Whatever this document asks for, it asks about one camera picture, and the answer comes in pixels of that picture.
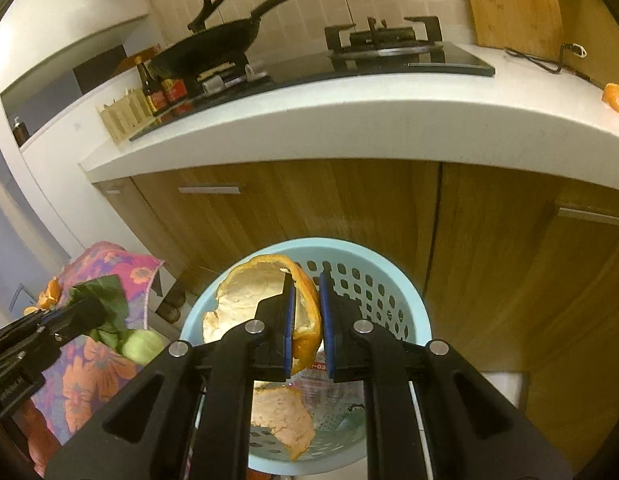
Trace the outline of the green vegetable scrap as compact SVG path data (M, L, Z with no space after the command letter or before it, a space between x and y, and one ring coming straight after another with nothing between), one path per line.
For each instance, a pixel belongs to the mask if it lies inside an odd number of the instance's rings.
M96 299L104 307L104 322L89 330L87 335L120 356L145 366L165 348L160 334L127 325L130 307L122 282L116 274L74 285L69 292L69 304L75 304L80 299Z

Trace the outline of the light blue perforated trash basket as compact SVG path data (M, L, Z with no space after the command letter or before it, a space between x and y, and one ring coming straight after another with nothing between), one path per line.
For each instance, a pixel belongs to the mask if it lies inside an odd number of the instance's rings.
M255 254L240 260L216 279L199 297L185 322L182 330L183 340L193 346L210 344L214 341L211 334L211 322L206 315L218 312L218 291L229 278L244 270L250 263L265 263L274 266L268 277L274 285L268 287L270 297L282 292L285 277L290 275L296 288L294 301L294 318L292 329L304 321L301 309L300 278L293 276L288 266L276 263L278 258L290 260L293 266L300 266L309 278L309 288L318 296L318 328L323 334L323 317L321 316L319 297L319 276L327 272L333 279L335 292L352 299L367 320L387 327L399 340L410 344L424 346L431 339L431 327L427 310L413 283L391 261L363 246L326 237L308 237L288 240L266 247ZM236 325L252 320L260 302L248 313L239 313L236 320L222 326L221 339ZM325 346L323 341L319 348ZM292 357L291 375L282 382L257 380L255 388L291 386L291 379L311 365L297 366ZM286 448L270 433L261 427L250 427L249 460L250 468L279 474L279 476L304 476L304 474L321 474L322 472L349 466L367 456L366 448L366 414L364 430L360 434L321 434L315 430L315 438L309 449L295 462L290 460Z

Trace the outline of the orange peel on counter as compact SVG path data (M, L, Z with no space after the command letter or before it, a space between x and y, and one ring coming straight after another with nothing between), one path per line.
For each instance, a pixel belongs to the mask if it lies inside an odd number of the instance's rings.
M606 84L601 100L619 114L619 84L613 84L613 82Z
M58 278L55 276L48 282L47 287L40 293L36 303L32 306L26 307L23 310L24 315L33 314L37 311L47 311L54 308L62 295L62 286Z

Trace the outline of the floral cloth covered table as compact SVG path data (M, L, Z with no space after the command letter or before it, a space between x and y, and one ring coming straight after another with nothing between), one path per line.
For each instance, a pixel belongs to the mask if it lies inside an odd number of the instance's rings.
M43 389L23 409L23 432L39 476L44 476L61 445L165 348L166 338L151 330L147 321L150 290L160 278L162 266L163 261L156 257L99 242L55 277L62 291L59 302L65 304L72 287L117 276L127 304L125 325L140 335L133 338L130 351L120 340L104 342L79 336L62 348L59 360L46 370Z

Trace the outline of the dark bottle on ledge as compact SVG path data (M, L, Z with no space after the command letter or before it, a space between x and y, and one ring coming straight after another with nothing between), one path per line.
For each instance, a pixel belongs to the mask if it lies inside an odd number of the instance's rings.
M19 117L14 118L14 126L12 127L12 134L14 135L14 140L16 140L18 146L22 146L25 144L27 140L30 138L30 133L28 127Z

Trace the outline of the beige chopstick holder basket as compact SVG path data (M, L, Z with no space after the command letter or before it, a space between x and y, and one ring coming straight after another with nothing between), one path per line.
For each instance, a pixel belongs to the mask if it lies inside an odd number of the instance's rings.
M121 99L98 108L98 114L115 144L130 140L154 120L142 89L127 90Z

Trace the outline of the dark soy sauce bottle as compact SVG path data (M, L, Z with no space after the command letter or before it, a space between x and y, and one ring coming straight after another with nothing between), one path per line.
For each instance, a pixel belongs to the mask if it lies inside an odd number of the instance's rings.
M168 110L168 100L163 92L160 82L154 80L144 60L140 55L134 58L136 68L142 81L142 92L153 116L159 116Z

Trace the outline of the red label sauce bottle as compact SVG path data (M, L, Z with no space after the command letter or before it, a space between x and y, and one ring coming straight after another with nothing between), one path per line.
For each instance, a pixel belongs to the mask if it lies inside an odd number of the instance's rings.
M188 90L183 79L165 78L161 80L164 94L168 103L175 105L188 98Z

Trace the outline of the black glass gas stove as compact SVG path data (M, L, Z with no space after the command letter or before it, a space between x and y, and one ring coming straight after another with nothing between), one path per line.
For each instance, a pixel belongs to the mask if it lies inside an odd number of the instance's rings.
M173 106L131 136L149 132L201 110L279 88L334 78L381 74L429 73L493 77L488 62L445 41L436 16L410 16L401 26L367 18L367 26L325 28L327 50L275 64L228 61L195 80L189 98Z

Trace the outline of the bamboo cutting board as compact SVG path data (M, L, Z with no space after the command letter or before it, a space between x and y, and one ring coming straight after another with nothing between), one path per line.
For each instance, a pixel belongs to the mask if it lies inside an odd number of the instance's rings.
M469 0L477 44L556 58L562 39L558 0Z

